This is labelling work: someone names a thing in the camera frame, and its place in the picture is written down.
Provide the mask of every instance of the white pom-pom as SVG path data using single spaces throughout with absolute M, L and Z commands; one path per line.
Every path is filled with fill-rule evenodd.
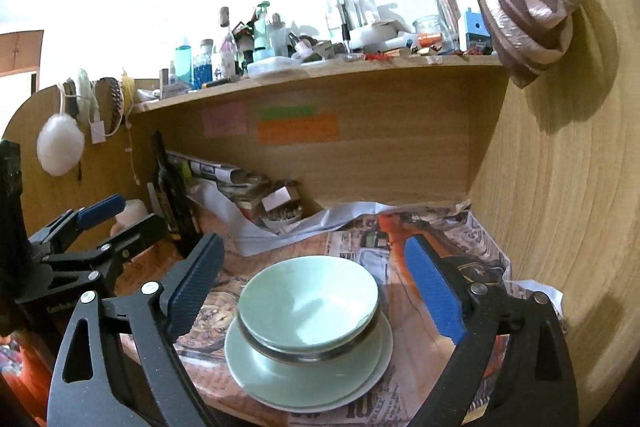
M 68 114 L 55 114 L 42 126 L 36 143 L 40 165 L 52 176 L 62 176 L 78 164 L 84 134 Z

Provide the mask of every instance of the small box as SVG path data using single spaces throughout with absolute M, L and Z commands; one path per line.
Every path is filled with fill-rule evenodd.
M 262 206 L 269 212 L 274 208 L 283 206 L 283 204 L 290 203 L 291 201 L 298 201 L 300 196 L 295 187 L 281 187 L 275 192 L 269 194 L 266 198 L 262 198 Z

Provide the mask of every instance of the bowl rim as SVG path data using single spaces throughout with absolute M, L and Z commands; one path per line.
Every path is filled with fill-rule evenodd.
M 252 283 L 254 283 L 255 281 L 258 281 L 264 277 L 263 274 L 265 274 L 266 272 L 268 272 L 271 269 L 274 269 L 274 267 L 277 266 L 281 266 L 283 264 L 296 264 L 296 263 L 303 263 L 305 261 L 308 262 L 308 259 L 313 258 L 314 260 L 320 262 L 320 263 L 334 263 L 334 264 L 341 264 L 341 263 L 351 263 L 349 266 L 350 267 L 354 267 L 354 269 L 356 271 L 362 271 L 361 273 L 363 274 L 363 280 L 367 280 L 370 282 L 371 285 L 371 303 L 370 303 L 370 307 L 367 310 L 367 312 L 365 314 L 363 314 L 362 319 L 359 320 L 358 324 L 356 325 L 356 327 L 351 328 L 351 330 L 346 331 L 345 333 L 341 334 L 338 337 L 334 337 L 332 339 L 323 341 L 321 343 L 315 343 L 315 344 L 283 344 L 281 342 L 278 342 L 277 340 L 274 339 L 270 339 L 267 336 L 265 336 L 264 334 L 261 334 L 260 331 L 256 331 L 255 329 L 255 325 L 251 324 L 251 318 L 249 318 L 249 320 L 247 320 L 247 316 L 246 316 L 246 312 L 243 312 L 242 309 L 244 308 L 244 310 L 246 311 L 246 305 L 243 306 L 242 302 L 242 296 L 243 295 L 247 295 L 246 291 L 251 287 Z M 279 261 L 278 263 L 274 263 L 271 264 L 270 266 L 264 268 L 263 270 L 259 271 L 256 275 L 254 275 L 250 281 L 244 286 L 244 289 L 242 290 L 242 293 L 240 294 L 240 297 L 238 299 L 238 314 L 242 315 L 242 321 L 244 322 L 245 327 L 247 328 L 247 330 L 261 343 L 267 345 L 268 347 L 271 347 L 272 349 L 276 349 L 278 351 L 282 351 L 284 353 L 286 353 L 287 351 L 293 352 L 293 353 L 300 353 L 303 351 L 319 351 L 321 349 L 327 348 L 327 347 L 334 347 L 340 343 L 344 343 L 346 342 L 350 337 L 352 337 L 354 335 L 354 333 L 356 333 L 358 330 L 362 330 L 364 329 L 367 324 L 369 323 L 369 321 L 372 319 L 375 311 L 376 311 L 376 307 L 378 305 L 378 300 L 380 298 L 380 290 L 378 288 L 378 283 L 376 283 L 376 280 L 374 279 L 374 277 L 369 273 L 369 271 L 362 265 L 351 261 L 350 259 L 344 259 L 342 257 L 335 257 L 332 255 L 324 255 L 324 254 L 318 254 L 318 255 L 303 255 L 300 257 L 292 257 L 291 259 L 285 259 L 283 261 Z

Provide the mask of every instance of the silver bolt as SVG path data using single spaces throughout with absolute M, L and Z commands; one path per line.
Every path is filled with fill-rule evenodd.
M 89 290 L 88 292 L 84 292 L 80 296 L 80 302 L 82 302 L 82 304 L 88 304 L 94 299 L 95 299 L 95 292 L 91 290 Z
M 156 281 L 145 282 L 142 285 L 142 293 L 145 295 L 152 295 L 158 291 L 160 285 Z
M 533 300 L 538 304 L 549 304 L 549 297 L 543 292 L 533 293 Z
M 481 282 L 474 282 L 471 285 L 471 293 L 474 295 L 486 295 L 489 289 Z

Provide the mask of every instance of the wooden shelf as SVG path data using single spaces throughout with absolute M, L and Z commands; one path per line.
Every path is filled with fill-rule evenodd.
M 341 60 L 331 60 L 325 63 L 310 64 L 301 68 L 291 70 L 276 71 L 274 73 L 261 74 L 254 77 L 244 77 L 239 82 L 224 84 L 223 86 L 209 87 L 195 92 L 188 92 L 173 98 L 157 100 L 153 102 L 142 102 L 134 105 L 132 114 L 143 113 L 171 107 L 182 103 L 204 100 L 214 96 L 220 96 L 232 92 L 254 91 L 266 86 L 281 85 L 286 89 L 302 87 L 306 80 L 326 78 L 327 80 L 341 75 L 359 76 L 358 73 L 368 73 L 384 70 L 405 70 L 409 68 L 430 68 L 430 74 L 438 77 L 445 73 L 451 76 L 452 73 L 468 75 L 470 80 L 478 74 L 479 70 L 486 68 L 504 68 L 498 57 L 470 55 L 468 57 L 445 56 L 429 57 L 431 59 L 442 59 L 442 63 L 431 64 L 427 57 L 397 57 L 390 60 L 366 60 L 359 62 L 343 62 Z

